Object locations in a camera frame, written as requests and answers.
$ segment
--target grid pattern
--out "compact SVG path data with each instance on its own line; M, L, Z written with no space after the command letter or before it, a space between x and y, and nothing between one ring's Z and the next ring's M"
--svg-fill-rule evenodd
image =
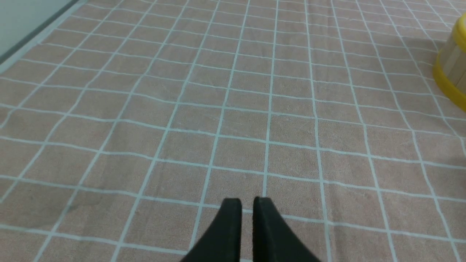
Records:
M7 261L179 261L271 197L323 261L466 260L453 0L90 0L0 75Z

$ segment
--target white grid line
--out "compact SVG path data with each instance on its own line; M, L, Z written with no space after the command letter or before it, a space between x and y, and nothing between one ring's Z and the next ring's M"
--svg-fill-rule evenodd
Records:
M135 121L128 121L125 120L124 122L128 123L134 123ZM169 131L177 131L177 132L186 132L186 133L196 133L196 134L205 134L209 136L214 136L215 134L207 133L207 132L200 132L200 131L190 131L190 130L179 130L179 129L168 129ZM236 136L227 136L227 135L219 135L220 138L234 138L234 139L240 139L240 140L248 140L248 141L253 141L253 142L261 142L265 143L265 140L262 139L257 139L257 138L246 138L246 137L236 137ZM58 143L58 142L43 142L43 141L32 141L32 140L25 140L25 139L18 139L18 138L9 138L5 136L0 136L0 139L4 140L9 140L9 141L15 141L15 142L22 142L26 144L32 144L32 145L62 145L62 146L69 146L72 148L76 149L81 149L85 151L91 151L95 152L95 149L90 149L82 146L77 146L77 145L71 145L67 143ZM270 144L273 145L283 145L283 146L289 146L289 147L294 147L294 148L304 148L304 149L312 149L316 150L317 148L313 146L307 146L307 145L296 145L296 144L289 144L289 143L283 143L283 142L276 142L276 141L269 141ZM364 153L358 153L358 152L346 152L346 151L339 151L331 148L320 148L321 151L323 152L333 152L333 153L338 153L341 155L350 155L350 156L362 156L362 157L369 157L367 154ZM112 153L112 154L129 154L129 155L134 155L134 156L140 156L142 158L146 159L152 159L151 157L148 157L143 154L139 153L134 153L134 152L107 152L107 153ZM371 155L373 159L380 159L380 160L389 160L389 161L395 161L395 162L402 162L402 163L413 163L413 164L420 164L420 160L409 160L409 159L398 159L398 158L390 158L390 157L383 157L383 156L377 156L377 155ZM442 164L442 163L435 163L431 161L423 161L424 164L427 165L432 165L432 166L438 166L438 167L444 167L444 168L450 168L450 169L460 169L460 170L466 170L466 167L464 166L458 166L458 165L448 165L448 164ZM241 172L253 172L251 170L241 170Z
M203 11L211 11L209 9L203 9L203 8L197 8L197 7L189 7L189 8L192 8L192 9L197 9L197 10L203 10ZM341 9L341 10L352 10L352 9L346 9L346 8L340 8L340 7L335 7L335 9ZM133 12L133 13L142 13L143 12L140 12L140 11L133 11L133 10L129 10L129 9L124 9L124 8L119 8L118 10L124 10L124 11L129 11L129 12ZM302 14L303 12L300 12L300 11L293 11L293 10L286 10L288 12L296 12L296 13L299 13L299 14ZM218 13L223 13L223 14L234 14L234 15L244 15L244 14L237 14L237 13L229 13L229 12L225 12L225 11L217 11ZM334 16L332 15L326 15L326 14L318 14L318 13L309 13L309 14L313 14L313 15L319 15L319 16L325 16L325 17L329 17L329 18L333 18ZM154 15L154 16L160 16L160 17L167 17L167 18L176 18L176 17L173 17L173 16L169 16L169 15L161 15L161 14L149 14L149 15ZM267 19L267 20L274 20L274 18L269 18L269 17L262 17L262 16L257 16L257 15L250 15L250 14L246 14L246 16L248 17L255 17L255 18L261 18L261 19ZM399 18L407 18L407 17L403 17L403 16L396 16L396 15L391 15L392 17L399 17ZM81 19L85 19L85 20L92 20L92 21L100 21L99 19L94 19L94 18L88 18L88 17L83 17L83 16L78 16L78 15L71 15L71 17L74 17L74 18L81 18ZM191 20L191 21L197 21L197 22L202 22L202 23L208 23L207 21L205 20L199 20L199 19L195 19L195 18L180 18L182 20ZM281 22L291 22L291 23L300 23L302 24L302 22L296 22L296 21L290 21L290 20L282 20L282 19L276 19L277 21L281 21ZM360 20L360 19L352 19L354 21L363 21L363 20ZM125 23L125 22L120 22L120 21L113 21L113 20L107 20L106 22L113 22L113 23L118 23L118 24L125 24L125 25L134 25L134 24L129 24L129 23ZM446 23L442 20L443 24L445 24L447 27L450 27L452 26L453 24L451 23ZM382 24L382 25L390 25L391 24L388 24L388 23L382 23L382 22L377 22L377 21L371 21L371 23L376 23L376 24ZM234 24L225 24L225 23L219 23L219 22L213 22L213 24L217 24L217 25L226 25L226 26L231 26L231 27L238 27L238 28L241 28L241 26L239 25L234 25ZM334 26L329 26L329 25L321 25L321 24L315 24L315 23L307 23L307 25L318 25L318 26L324 26L324 27L328 27L328 28L336 28ZM140 25L141 27L147 27L147 28L159 28L159 27L155 27L155 26L147 26L147 25ZM404 28L415 28L415 29L418 29L417 27L411 27L411 26L401 26L401 27L404 27ZM350 29L350 30L355 30L355 31L365 31L365 30L361 30L361 29L355 29L355 28L345 28L345 29ZM264 31L270 31L270 32L273 32L273 30L271 29L262 29ZM438 32L444 32L443 30L438 30L438 29L430 29L431 31L438 31Z
M381 5L382 5L382 7L384 8L385 12L387 12L384 3L383 3L381 0L380 0L380 3L381 3ZM412 56L410 50L407 48L407 46L406 46L406 44L405 44L405 42L404 42L404 39L401 37L401 35L399 35L399 37L400 37L401 42L404 44L406 50L407 50L408 53L410 54L411 58L412 58L413 61L415 62L416 68L418 69L419 72L421 72L421 70L419 69L419 67L418 67L418 65L417 65L417 63L416 63L416 61L414 60L414 57ZM395 103L397 104L397 107L401 110L401 108L400 108L399 105L398 105L397 97L396 97L396 95L395 95L394 93L393 93L393 97L394 97L394 99L395 99ZM435 101L435 103L436 103L436 105L437 105L437 107L438 107L438 109L439 109L439 111L440 111L440 114L443 115L442 110L441 110L441 108L439 107L439 104L438 104L438 102L437 102L435 96L432 96L432 97L433 97L433 99L434 99L434 101ZM406 124L408 125L408 127L411 129L411 126L409 125L408 121L406 120L406 116L404 115L404 113L403 113L402 111L400 111L400 113L401 113L401 115L402 115L402 117L403 117L403 120L406 122ZM456 249L456 245L455 245L455 243L454 243L453 240L452 240L452 235L451 235L451 233L450 233L450 229L449 229L448 224L447 224L447 222L446 222L445 216L443 215L443 213L442 213L442 211L441 211L441 209L440 209L439 201L438 201L438 199L437 199L437 197L436 197L435 191L434 191L434 189L433 189L433 187L432 187L432 185L431 185L431 183L430 183L430 181L429 181L429 178L428 178L428 176L427 176L427 172L426 172L426 170L425 170L425 165L424 165L424 162L423 162L423 159L422 159L422 156L421 156L421 152L420 152L419 146L418 146L418 144L417 144L416 133L415 133L414 130L411 130L411 133L412 133L412 139L413 139L413 142L414 142L414 147L416 148L416 153L417 153L417 155L418 155L419 160L421 161L421 169L422 169L422 173L423 173L423 175L424 175L424 179L425 179L425 181L426 181L426 183L427 183L427 185L428 185L428 187L429 187L429 189L430 189L430 191L431 191L431 194L432 194L432 196L433 196L433 200L434 200L434 203L435 203L435 207L436 207L436 209L437 209L437 211L438 211L438 213L439 213L439 215L440 215L440 218L441 218L442 223L443 223L443 225L444 225L444 228L445 228L446 234L447 234L447 236L448 236L448 239L450 239L450 243L451 243L453 252L454 252L454 254L455 254L455 257L456 257L457 261L461 261L461 259L460 259L460 257L459 257L459 254L458 254L458 251L457 251L457 249Z
M333 8L333 0L330 0L330 4ZM378 181L377 181L377 176L376 176L376 172L375 172L375 168L374 168L374 163L372 161L372 156L371 156L371 152L370 152L370 148L369 148L369 142L368 142L368 135L367 135L367 126L365 125L364 123L364 120L363 120L363 116L361 115L361 111L359 110L359 106L358 106L358 102L357 102L357 98L356 98L356 93L354 91L354 88L352 86L353 84L353 81L351 79L351 72L350 72L350 69L348 68L348 61L347 61L347 57L346 57L346 54L344 53L344 46L343 46L343 40L341 39L341 32L340 32L340 28L338 28L338 35L340 36L340 44L342 46L342 51L343 51L343 57L344 57L344 60L345 60L345 65L347 67L347 71L348 71L348 77L349 77L349 81L350 81L350 85L351 85L351 93L353 94L353 99L354 99L354 103L356 105L356 110L357 110L357 114L359 116L359 120L361 121L361 123L363 124L363 132L364 132L364 143L365 143L365 146L366 146L366 151L367 151L367 154L368 154L368 159L369 159L369 166L370 166L370 171L372 173L372 177L374 179L374 185L376 187L377 190L377 197L378 197L378 201L379 201L379 205L380 205L380 209L382 211L382 217L383 217L383 221L384 221L384 226L385 226L385 229L387 230L387 238L388 238L388 244L390 246L390 251L391 251L391 256L393 258L393 261L394 262L397 262L397 255L396 255L396 251L395 251L395 247L393 245L393 239L391 237L391 233L389 233L389 230L390 230L390 226L389 226L389 223L388 223L388 218L387 218L387 214L386 214L386 211L385 211L385 206L384 206L384 200L382 199L382 194L379 190L379 185L378 185Z
M183 6L183 10L181 11L180 16L181 16L181 14L183 13L183 11L184 11L184 9L185 9L185 7L187 6L188 3L189 3L189 0L187 0L186 3L185 3L185 5ZM180 18L180 16L179 16L179 17L177 18L177 20L173 23L173 26L172 26L172 28L171 28L169 34L165 37L164 44L166 44L166 42L168 41L169 36L170 36L170 34L173 32L173 30L174 30L176 24L178 23L178 19ZM205 39L206 39L206 36L204 35L204 38L203 38L203 40L202 40L202 42L201 42L201 46L202 46L202 44L204 43ZM161 52L161 50L162 50L162 48L160 48L159 51L158 51L158 53L157 53L157 55L154 56L153 60L151 61L151 65L155 62L155 60L156 60L158 54ZM177 111L177 109L178 109L178 105L179 105L178 103L180 102L180 99L181 99L181 97L182 97L182 95L183 95L183 92L184 92L184 90L185 90L185 88L186 88L187 80L188 80L188 79L190 78L190 76L191 76L192 70L193 70L193 68L194 68L194 64L195 64L197 58L199 57L199 53L200 53L200 50L198 50L198 52L197 52L197 54L196 54L196 58L194 59L193 65L192 65L191 68L190 68L190 71L189 71L189 73L188 73L188 76L186 77L186 81L185 81L185 83L183 84L183 87L182 87L182 89L181 89L181 92L180 92L180 94L179 94L179 96L178 96L178 98L177 98L177 104L175 104L175 107L174 107L174 109L173 109L173 112L172 112L172 114L171 114L171 116L170 116L170 120L168 121L167 129L164 131L164 134L163 134L163 136L162 136L162 139L160 140L160 143L159 143L159 145L158 145L157 151L155 152L155 155L154 155L154 157L153 157L153 159L152 159L152 161L151 161L151 164L150 164L150 166L149 166L149 169L147 170L147 173L146 173L146 176L145 176L145 178L144 178L144 181L143 181L143 183L142 183L142 185L141 185L141 187L140 187L140 189L139 189L139 193L138 193L138 195L137 195L137 198L136 198L136 200L135 200L135 202L134 202L134 204L133 204L133 207L131 208L130 214L129 214L129 216L128 216L128 219L127 219L127 221L126 221L126 223L125 223L125 226L124 226L124 228L123 228L123 231L122 231L122 233L121 233L120 239L119 239L119 241L118 241L118 245L117 245L117 247L116 247L116 249L115 249L115 252L113 253L113 256L112 256L112 259L111 259L112 262L116 261L117 258L118 258L118 254L119 254L119 252L120 252L121 245L122 245L122 243L124 242L124 239L125 239L125 237L126 237L126 235L127 235L127 233L128 233L129 227L131 226L131 222L132 222L132 220L133 220L133 218L134 218L134 214L136 213L136 209L137 209L137 207L138 207L138 205L139 205L139 202L140 202L140 200L141 200L141 196L143 195L144 190L145 190L145 188L146 188L146 186L147 186L147 183L149 182L150 176L151 176L151 174L152 174L152 170L153 170L153 169L155 168L155 166L156 166L156 163L157 163L157 160L156 160L156 159L158 159L158 156L159 156L160 152L162 151L162 147L163 147L163 145L164 145L165 139L166 139L167 134L168 134L168 129L171 127L171 124L173 123L173 119L174 119L175 114L176 114L176 111Z
M116 8L117 6L119 6L122 2L123 2L123 1L119 2L114 8ZM114 11L114 10L110 11L110 12L107 14L106 18L109 17L110 14L111 14L113 11ZM144 15L141 17L141 19L139 20L139 23L144 19L144 17L145 17ZM134 31L136 30L138 24L137 24L136 26L133 27L133 29L131 30L131 32L129 33L129 35L131 35L132 32L134 32ZM110 61L111 61L111 60L113 59L113 57L116 55L117 51L118 51L121 47L123 47L123 45L127 42L128 37L125 38L125 39L122 41L122 43L120 44L120 46L117 48L116 52L112 54L112 56L110 57L110 59L106 62L106 64L105 64L101 69L105 68L105 67L110 63ZM102 70L99 71L99 73L97 73L97 74L94 76L94 78L92 79L92 81L90 81L89 83L86 84L85 88L88 87L89 84L90 84L91 82L93 82L93 80L97 79L97 78L100 76L101 73L102 73ZM137 87L138 82L136 82L136 84L133 86L133 88L132 88L130 94L128 95L128 97L127 97L127 99L126 99L125 104L123 105L122 109L120 110L120 112L119 112L119 114L118 114L118 116L117 116L117 119L120 119L120 117L122 116L122 114L123 114L123 112L124 112L126 106L128 105L128 103L129 103L129 101L130 101L130 99L131 99L132 92L133 92L134 89ZM84 92L85 92L85 89L82 91L81 96L77 99L77 101L76 101L76 103L73 105L73 107L70 108L70 110L69 110L68 113L70 113L70 112L78 105L78 103L79 103L79 101L80 101L80 98L82 97L82 95L84 94ZM117 122L114 122L113 125L112 125L112 127L111 127L111 129L110 129L110 132L108 133L108 135L107 135L107 137L106 137L106 139L105 139L105 141L104 141L103 144L101 145L101 147L100 147L100 149L99 149L99 152L97 152L97 153L95 154L95 156L94 156L94 158L92 159L91 163L89 164L89 166L87 167L86 171L85 171L84 174L82 175L82 177L81 177L81 179L80 179L80 181L79 181L79 184L80 184L80 185L81 185L81 184L84 182L84 180L87 178L87 175L90 173L90 170L92 169L92 167L94 166L94 164L95 164L95 162L97 161L98 157L100 156L100 152L103 151L103 149L105 148L105 146L106 146L107 142L109 141L111 135L113 134L113 131L115 130L116 125L117 125ZM53 132L54 132L54 130L52 129L52 130L50 131L50 133L49 133L49 136L51 136L51 134L53 134ZM60 217L59 217L58 221L54 224L54 227L52 228L52 232L55 232L55 231L58 229L58 227L60 226L60 224L61 224L61 222L63 221L63 219L65 218L65 215L67 214L69 208L71 207L71 204L73 203L73 201L74 201L74 199L75 199L77 193L78 193L78 190L74 190L74 191L73 191L73 194L71 195L71 197L69 198L69 200L68 200L68 202L67 202L67 206L65 207L65 209L63 210L63 212L60 214ZM47 239L45 240L44 244L43 244L42 247L39 249L39 252L37 253L36 257L34 258L34 262L38 261L38 260L41 258L42 254L43 254L44 250L47 248L47 246L48 246L48 244L49 244L51 238L52 238L51 235L47 237Z
M78 48L79 46L81 46L88 38L90 37L90 34L88 34L81 42L79 45L77 45L76 48ZM59 67L61 65L63 65L63 63L65 63L65 61L70 58L74 52L77 50L76 48L73 49L73 51L70 52L70 54L68 54L68 56L60 63L56 66L56 68L36 87L34 88L34 90L29 93L29 95L27 95L18 105L18 107L22 107L26 101L32 97L32 95L37 91L39 90L39 88L48 81L49 78L52 77L52 75L59 69ZM74 109L74 107L77 106L77 104L79 103L79 101L81 100L81 97L83 96L85 90L86 90L86 87L84 87L84 89L81 91L79 97L77 98L75 104L68 110L67 114L71 113L71 111ZM11 115L14 113L16 109L12 109L10 110L8 113L7 113L7 117L5 118L4 122L2 123L2 125L0 125L0 129L2 129L4 127L4 125L7 123L8 119L11 117ZM45 142L48 142L48 140L50 139L50 137L52 136L53 132L56 130L56 128L60 125L61 122L63 122L66 118L66 115L64 115L52 128L52 130L50 131L50 133L47 135L47 137L45 138ZM43 149L44 149L45 145L43 145L40 150L34 155L34 157L32 158L32 160L28 163L28 165L26 166L26 168L24 168L24 170L19 174L19 177L23 177L24 174L26 173L26 171L30 168L30 166L35 162L35 160L39 157L39 155L42 153ZM2 198L2 201L11 193L11 191L13 190L13 188L16 186L16 183L13 183L8 189L7 191L5 192L3 198Z
M262 30L260 28L249 28L249 29L256 29L256 30ZM74 32L74 33L79 33L79 34L86 34L85 32L82 32L82 31L76 31L76 30L71 30L71 29L61 29L61 28L57 28L55 29L55 31L58 30L58 31L67 31L67 32ZM190 34L198 34L198 35L204 35L202 33L193 33L191 31L183 31L183 30L174 30L175 32L184 32L184 33L190 33ZM293 33L286 33L285 34L305 34L305 33L299 33L299 32L293 32ZM118 38L118 39L125 39L126 37L122 37L122 36L114 36L114 35L109 35L109 34L96 34L96 33L92 33L91 35L98 35L98 36L106 36L106 37L113 37L113 38ZM238 38L232 38L232 37L226 37L226 36L220 36L220 35L214 35L214 34L207 34L208 36L213 36L213 37L217 37L217 38L223 38L223 39L230 39L230 40L238 40ZM326 38L331 38L331 39L338 39L338 37L334 37L334 36L328 36L328 35L323 35L323 34L310 34L310 35L313 35L313 36L320 36L320 37L326 37ZM143 41L143 42L149 42L149 43L159 43L159 42L154 42L154 41L149 41L149 40L144 40L144 39L138 39L138 38L129 38L131 40L138 40L138 41ZM370 44L369 42L362 42L362 41L356 41L356 40L348 40L348 39L343 39L344 41L347 41L347 42L354 42L354 43L361 43L361 44ZM258 40L248 40L248 39L243 39L243 41L249 41L249 42L257 42L257 43L264 43L264 44L272 44L271 42L266 42L266 41L258 41ZM288 47L298 47L298 48L303 48L305 46L298 46L298 45L285 45L285 44L278 44L276 43L276 45L279 45L279 46L288 46ZM381 47L396 47L396 48L400 48L401 46L396 46L396 45L386 45L386 44L376 44L377 46L381 46ZM197 49L198 47L190 47L190 46L184 46L184 47L187 47L187 48L195 48ZM414 49L414 50L423 50L423 51L431 51L431 52L436 52L437 50L433 50L433 49L427 49L427 48L420 48L420 47L409 47L410 49ZM338 53L341 53L339 51L335 51L335 50L326 50L326 49L321 49L321 48L314 48L316 50L323 50L323 51L328 51L328 52L338 52Z
M215 8L215 11L217 11L217 8L219 7L219 4L220 4L220 1L217 2L217 6ZM249 8L249 5L246 5L246 13L247 13L248 8ZM233 59L233 65L232 65L232 68L231 68L231 71L230 71L230 76L229 76L229 79L228 79L228 85L227 85L227 89L226 89L226 92L225 92L225 97L223 99L222 109L221 109L221 112L220 112L219 124L217 126L217 132L216 132L216 134L214 136L212 152L211 152L210 159L209 159L209 166L207 168L207 174L206 174L206 178L205 178L204 185L203 185L203 188L202 188L202 194L201 194L201 199L200 199L201 205L204 204L204 201L206 199L207 188L209 186L210 175L212 173L213 160L215 158L215 152L217 150L217 144L218 144L219 137L220 137L220 130L221 130L224 115L225 115L225 108L226 108L226 102L228 100L228 94L229 94L230 87L231 87L231 84L232 84L232 81L233 81L234 69L236 67L236 61L238 59L238 53L239 53L239 50L240 50L241 39L242 39L243 32L244 32L244 26L246 24L246 17L247 16L245 15L244 18L243 18L243 27L241 28L238 44L236 46L236 53L235 53L235 57ZM199 224L200 224L201 216L202 216L202 206L199 206L198 212L197 212L197 215L196 215L196 220L194 222L194 229L193 229L192 235L191 235L191 241L189 243L189 248L190 249L192 247L194 247L194 244L196 242L196 237L197 237L198 230L199 230Z
M270 83L268 87L268 113L267 113L267 131L266 131L266 143L265 143L265 157L264 157L264 177L262 179L262 197L267 196L267 173L268 173L268 157L270 147L270 125L272 122L272 93L274 88L274 72L275 72L275 49L277 42L277 24L278 24L278 5L279 1L276 1L275 6L275 23L274 23L274 42L272 45L272 65L270 67Z
M306 16L306 24L309 24L309 16L308 16L308 5L307 0L304 0L304 11ZM311 51L311 36L309 34L309 27L307 29L307 40L308 40L308 59L309 59L309 77L313 79L313 71L312 71L312 51ZM323 178L323 171L322 171L322 160L321 160L321 153L320 153L320 143L319 143L319 118L317 115L317 107L315 104L315 90L314 90L314 81L311 81L311 95L312 95L312 112L315 116L314 120L314 137L315 137L315 147L316 147L316 155L317 155L317 165L319 168L319 187L321 193L321 201L322 201L322 217L323 217L323 224L324 224L324 237L325 237L325 248L327 250L327 261L332 261L332 246L330 244L330 228L329 228L329 218L327 214L327 202L325 200L325 188L324 188L324 178Z

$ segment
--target yellow object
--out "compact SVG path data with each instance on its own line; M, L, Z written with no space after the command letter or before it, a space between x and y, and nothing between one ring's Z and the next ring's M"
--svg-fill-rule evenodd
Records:
M437 55L433 77L440 90L466 111L466 13L456 21L445 46Z

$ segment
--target wooden slat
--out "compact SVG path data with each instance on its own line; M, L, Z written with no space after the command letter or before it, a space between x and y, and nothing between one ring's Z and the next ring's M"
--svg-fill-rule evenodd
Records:
M450 55L452 54L454 48L456 47L456 42L455 40L453 39L453 36L450 34L450 37L448 38L448 40L446 41L446 44L445 46L442 48L442 50L440 51L440 59L439 59L439 62L440 62L440 67L443 68L448 60L448 58L450 57Z
M459 58L459 55L462 53L463 51L461 50L461 48L459 48L459 46L455 46L452 53L448 57L448 60L446 61L445 66L443 66L443 72L446 76L451 73L453 66L456 64L456 61Z
M456 86L464 72L466 72L466 54L461 52L458 59L456 60L455 65L453 65L452 70L446 78L448 78L448 80L450 80L450 82Z

